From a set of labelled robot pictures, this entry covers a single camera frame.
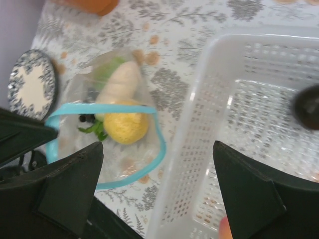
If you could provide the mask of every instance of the green leaf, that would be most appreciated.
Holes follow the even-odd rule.
[[[108,135],[105,134],[104,132],[100,132],[98,135],[99,141],[104,141],[107,137],[108,137]]]
[[[99,141],[105,140],[108,136],[106,133],[104,133],[103,122],[98,121],[97,119],[95,120],[94,125],[92,125],[91,127],[88,127],[88,128],[79,127],[78,129],[79,131],[83,133],[94,133],[99,139]]]
[[[98,127],[99,127],[99,123],[94,123],[94,125],[92,125],[91,127],[88,127],[88,128],[78,127],[78,130],[83,132],[83,133],[92,133],[92,132],[96,131],[96,129]]]

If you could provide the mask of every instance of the dark berry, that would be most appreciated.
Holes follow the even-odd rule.
[[[79,120],[80,120],[80,122],[82,122],[82,123],[86,122],[86,117],[85,117],[85,115],[80,115]]]
[[[296,96],[293,115],[305,128],[319,130],[319,85],[306,88]]]
[[[85,115],[86,122],[94,123],[95,117],[94,115]]]

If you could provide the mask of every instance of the yellow fruit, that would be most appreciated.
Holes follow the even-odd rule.
[[[118,105],[137,105],[134,102],[116,102]],[[148,115],[144,113],[108,113],[103,127],[117,143],[132,144],[144,137],[149,129]]]

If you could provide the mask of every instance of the table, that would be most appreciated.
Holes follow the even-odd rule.
[[[319,0],[120,0],[104,17],[47,2],[32,48],[52,58],[61,92],[95,56],[124,46],[138,49],[135,53],[143,59],[142,72],[170,144],[208,38],[229,27],[318,23]],[[132,185],[97,192],[96,197],[145,237],[163,168]]]

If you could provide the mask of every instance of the daikon radish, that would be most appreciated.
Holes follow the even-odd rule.
[[[120,65],[108,79],[96,98],[97,104],[114,104],[116,101],[132,99],[142,76],[134,61]],[[104,114],[95,114],[95,118],[104,121]]]

